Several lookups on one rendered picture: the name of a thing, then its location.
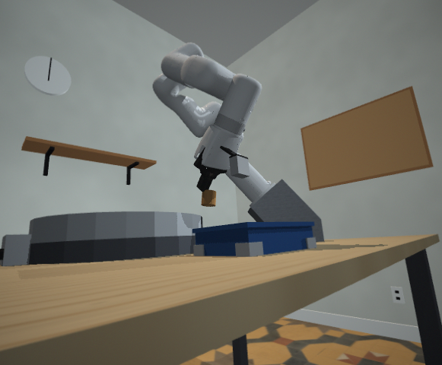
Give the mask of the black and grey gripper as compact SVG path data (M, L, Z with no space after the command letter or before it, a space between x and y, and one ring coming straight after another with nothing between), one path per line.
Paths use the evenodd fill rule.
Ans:
M229 132L216 124L208 127L194 155L194 166L200 169L201 173L197 187L202 192L209 190L212 180L217 175L230 169L230 155L220 149L220 146L237 153L240 140L241 135Z

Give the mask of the blue crate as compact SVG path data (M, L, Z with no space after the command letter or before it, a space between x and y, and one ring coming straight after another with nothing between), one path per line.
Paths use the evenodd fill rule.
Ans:
M316 248L311 222L244 222L192 229L194 256L262 256Z

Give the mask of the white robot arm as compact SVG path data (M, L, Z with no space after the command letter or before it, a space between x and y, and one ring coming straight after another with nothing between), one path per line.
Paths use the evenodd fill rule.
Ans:
M163 73L154 80L153 90L194 136L203 137L208 127L216 124L241 135L241 143L246 123L262 90L257 80L243 74L236 75L217 62L204 58L202 50L194 43L186 43L168 53L161 62L161 70ZM222 105L210 102L198 107L190 97L177 94L186 88L183 83L222 100ZM275 184L266 181L249 163L248 157L223 146L220 149L230 155L230 169L225 174L252 202L251 207Z

